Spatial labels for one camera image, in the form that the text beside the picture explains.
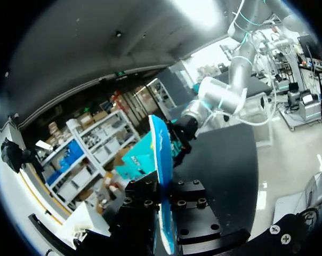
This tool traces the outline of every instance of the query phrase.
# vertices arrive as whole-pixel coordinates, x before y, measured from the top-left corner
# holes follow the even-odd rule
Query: white robotic arm
[[[261,51],[269,52],[276,46],[260,33],[259,27],[272,13],[282,21],[289,30],[302,28],[299,19],[280,0],[242,0],[239,10],[228,29],[228,35],[240,42],[240,47],[231,58],[229,84],[211,77],[205,77],[199,87],[199,101],[193,101],[182,112],[182,116],[191,116],[200,128],[214,108],[228,114],[238,113],[245,104],[247,83],[250,79],[253,63],[261,42],[265,47]],[[292,41],[285,39],[276,44],[288,45]]]

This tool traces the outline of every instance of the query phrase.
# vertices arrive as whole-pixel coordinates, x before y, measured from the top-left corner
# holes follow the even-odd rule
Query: monitor
[[[311,35],[300,36],[297,39],[302,46],[302,50],[306,58],[310,58],[311,55],[313,59],[322,61],[322,50]]]

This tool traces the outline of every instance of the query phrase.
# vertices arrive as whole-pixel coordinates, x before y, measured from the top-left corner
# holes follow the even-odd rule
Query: black metal base
[[[122,206],[110,224],[110,237],[87,230],[85,239],[74,240],[76,251],[67,246],[34,216],[30,220],[48,242],[64,255],[158,255],[155,254],[157,212],[159,211],[159,184],[154,174],[139,181],[131,181],[125,189]],[[199,180],[174,183],[170,202],[175,223],[176,255],[294,255],[299,253],[307,237],[308,228],[300,215],[288,214],[276,225],[280,232],[262,235],[247,243],[246,229],[222,235],[219,220],[210,208],[206,190]],[[290,241],[283,244],[283,236]]]

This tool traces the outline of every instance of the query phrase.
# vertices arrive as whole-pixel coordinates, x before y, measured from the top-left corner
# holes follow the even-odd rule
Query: blue book
[[[173,179],[173,159],[171,138],[167,125],[162,119],[149,116],[155,168],[160,184],[161,207],[159,213],[160,235],[168,254],[174,253],[174,236],[172,233],[172,211],[168,199],[168,191]]]

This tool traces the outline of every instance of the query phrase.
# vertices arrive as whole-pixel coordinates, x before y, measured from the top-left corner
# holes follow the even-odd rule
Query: ceiling
[[[218,19],[211,28],[200,27],[172,0],[30,2],[31,8],[20,14],[10,7],[10,15],[6,7],[0,27],[5,24],[13,32],[0,33],[0,48],[7,54],[0,67],[0,127],[9,114],[18,113],[23,122],[88,81],[122,70],[169,66],[217,41],[240,0],[212,1]]]

